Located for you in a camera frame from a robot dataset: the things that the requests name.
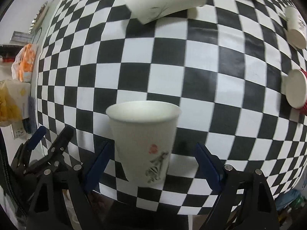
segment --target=table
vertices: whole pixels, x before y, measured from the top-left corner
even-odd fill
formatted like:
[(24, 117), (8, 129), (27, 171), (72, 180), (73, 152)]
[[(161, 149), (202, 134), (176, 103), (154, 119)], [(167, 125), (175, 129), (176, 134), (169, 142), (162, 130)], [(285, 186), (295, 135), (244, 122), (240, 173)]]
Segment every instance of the table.
[[(96, 191), (152, 211), (207, 214), (217, 195), (193, 156), (198, 141), (237, 170), (261, 169), (274, 198), (289, 191), (306, 164), (307, 119), (281, 94), (281, 78), (306, 70), (307, 51), (286, 41), (280, 13), (288, 4), (208, 0), (141, 25), (124, 0), (61, 0), (38, 65), (44, 150), (71, 125), (64, 158), (83, 163), (112, 138), (108, 106), (166, 101), (182, 115), (165, 182), (136, 187), (115, 151)], [(241, 199), (238, 191), (233, 209)]]

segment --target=metal screw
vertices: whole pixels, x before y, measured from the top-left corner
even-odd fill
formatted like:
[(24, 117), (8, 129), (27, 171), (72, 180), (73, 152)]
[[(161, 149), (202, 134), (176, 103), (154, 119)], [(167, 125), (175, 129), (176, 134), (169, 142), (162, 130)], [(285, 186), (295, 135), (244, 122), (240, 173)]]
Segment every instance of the metal screw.
[(76, 164), (75, 166), (74, 166), (74, 170), (75, 171), (78, 171), (78, 170), (80, 170), (82, 168), (82, 166), (80, 165), (80, 164)]
[(259, 170), (259, 169), (256, 169), (256, 170), (255, 170), (255, 173), (256, 173), (257, 175), (262, 175), (262, 171)]
[(49, 175), (51, 173), (51, 170), (50, 169), (47, 169), (44, 171), (44, 175)]
[(232, 170), (232, 166), (229, 165), (229, 164), (226, 164), (226, 165), (224, 166), (224, 168), (225, 168), (225, 170), (228, 170), (228, 171)]

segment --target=plastic bag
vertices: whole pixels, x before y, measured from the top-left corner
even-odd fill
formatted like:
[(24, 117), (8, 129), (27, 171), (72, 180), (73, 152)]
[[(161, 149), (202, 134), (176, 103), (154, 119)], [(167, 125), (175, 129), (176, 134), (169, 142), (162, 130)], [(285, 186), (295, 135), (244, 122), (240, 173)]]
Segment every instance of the plastic bag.
[(21, 82), (31, 82), (37, 45), (25, 45), (12, 64), (12, 78)]
[(0, 126), (9, 126), (29, 117), (28, 97), (31, 85), (16, 80), (0, 82)]

